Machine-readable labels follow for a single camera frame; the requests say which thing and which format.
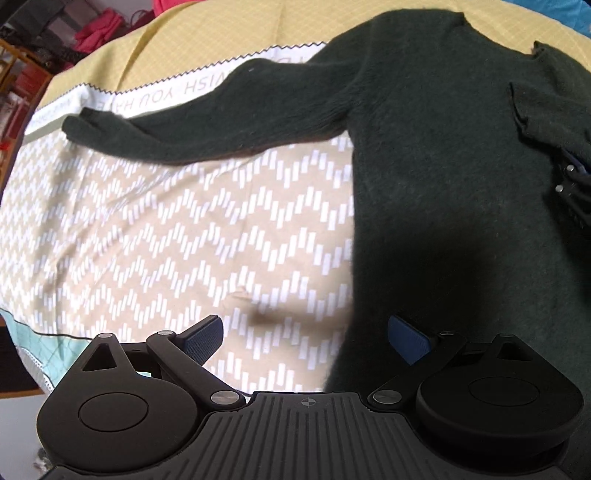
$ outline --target dark green sweater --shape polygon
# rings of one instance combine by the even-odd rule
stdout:
[[[563,217],[551,158],[564,147],[591,165],[590,105],[591,74],[555,48],[522,54],[461,13],[402,10],[306,64],[251,60],[185,105],[132,120],[85,109],[63,129],[161,164],[347,129],[355,313],[327,390],[366,395],[397,373],[386,325],[403,312],[472,341],[514,333],[589,403],[591,242]]]

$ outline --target blue gripper pad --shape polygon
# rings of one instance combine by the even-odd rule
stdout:
[[[409,365],[431,351],[429,338],[397,316],[388,321],[388,341]]]

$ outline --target sweater sleeve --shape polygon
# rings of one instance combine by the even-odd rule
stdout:
[[[511,82],[515,122],[525,138],[564,148],[591,170],[591,73],[564,53],[544,49],[541,68],[552,81],[545,88]]]
[[[308,62],[250,60],[214,91],[134,119],[84,109],[64,120],[68,140],[104,154],[184,164],[328,139],[346,128],[363,88],[372,24],[336,37]]]

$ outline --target crosshair marking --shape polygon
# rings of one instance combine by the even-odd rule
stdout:
[[[303,406],[310,408],[310,407],[313,407],[314,405],[316,405],[317,402],[313,398],[307,397],[304,400],[302,400],[300,403]]]

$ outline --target blue fabric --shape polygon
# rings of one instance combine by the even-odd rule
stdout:
[[[554,18],[591,38],[591,7],[584,0],[506,0],[510,4]]]

